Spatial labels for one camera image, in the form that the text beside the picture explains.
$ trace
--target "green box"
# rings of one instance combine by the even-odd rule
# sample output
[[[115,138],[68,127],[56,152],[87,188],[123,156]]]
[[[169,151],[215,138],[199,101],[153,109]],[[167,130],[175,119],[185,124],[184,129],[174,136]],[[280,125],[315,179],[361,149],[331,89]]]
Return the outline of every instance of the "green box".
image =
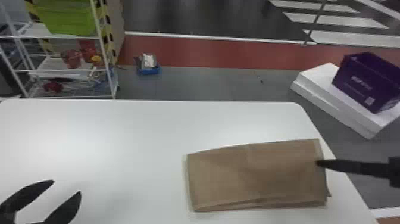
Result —
[[[36,9],[53,34],[89,36],[96,29],[89,0],[41,0]]]

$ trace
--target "small blue box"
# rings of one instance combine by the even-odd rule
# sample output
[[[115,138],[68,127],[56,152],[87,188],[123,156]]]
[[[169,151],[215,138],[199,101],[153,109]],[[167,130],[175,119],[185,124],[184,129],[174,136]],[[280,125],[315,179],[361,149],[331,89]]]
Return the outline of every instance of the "small blue box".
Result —
[[[141,69],[139,66],[137,66],[137,71],[140,74],[158,74],[160,72],[160,65],[157,64],[153,69]]]

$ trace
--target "purple box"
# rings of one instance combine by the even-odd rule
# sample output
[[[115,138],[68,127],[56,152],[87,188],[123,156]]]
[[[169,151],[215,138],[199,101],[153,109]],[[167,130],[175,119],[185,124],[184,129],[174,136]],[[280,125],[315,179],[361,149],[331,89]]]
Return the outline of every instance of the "purple box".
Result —
[[[370,52],[345,55],[332,84],[374,114],[400,101],[400,68]]]

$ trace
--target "black floor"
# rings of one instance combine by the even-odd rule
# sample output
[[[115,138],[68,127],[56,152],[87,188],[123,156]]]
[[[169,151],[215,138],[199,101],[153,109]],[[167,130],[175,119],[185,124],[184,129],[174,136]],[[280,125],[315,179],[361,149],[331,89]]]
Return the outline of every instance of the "black floor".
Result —
[[[125,30],[302,41],[304,32],[266,0],[124,0]]]
[[[321,3],[321,0],[291,0]],[[310,23],[292,22],[283,12],[318,10],[275,7],[269,0],[124,0],[125,30],[302,41]],[[376,1],[400,12],[399,0]],[[329,1],[359,13],[324,11],[323,15],[371,18],[389,29],[318,24],[316,30],[400,36],[400,21],[356,0]]]

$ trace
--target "paper bag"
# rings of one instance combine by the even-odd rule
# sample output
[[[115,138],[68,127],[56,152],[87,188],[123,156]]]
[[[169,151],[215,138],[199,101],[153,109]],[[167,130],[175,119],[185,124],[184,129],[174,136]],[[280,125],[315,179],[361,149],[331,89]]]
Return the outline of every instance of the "paper bag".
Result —
[[[318,139],[237,145],[187,155],[195,211],[311,207],[326,203]]]

